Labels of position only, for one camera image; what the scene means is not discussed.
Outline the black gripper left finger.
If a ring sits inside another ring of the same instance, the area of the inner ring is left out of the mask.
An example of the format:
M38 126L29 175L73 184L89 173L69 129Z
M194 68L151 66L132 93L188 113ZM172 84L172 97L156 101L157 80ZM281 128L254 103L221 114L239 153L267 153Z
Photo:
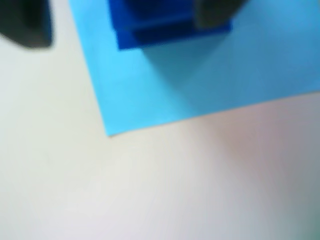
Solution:
M53 44L49 0L1 0L0 34L28 49L46 49Z

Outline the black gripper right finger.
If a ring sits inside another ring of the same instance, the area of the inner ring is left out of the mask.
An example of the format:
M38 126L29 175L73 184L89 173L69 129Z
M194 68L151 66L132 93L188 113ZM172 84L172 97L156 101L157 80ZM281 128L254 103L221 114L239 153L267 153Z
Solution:
M247 2L247 0L195 0L194 24L198 29L218 27L237 14Z

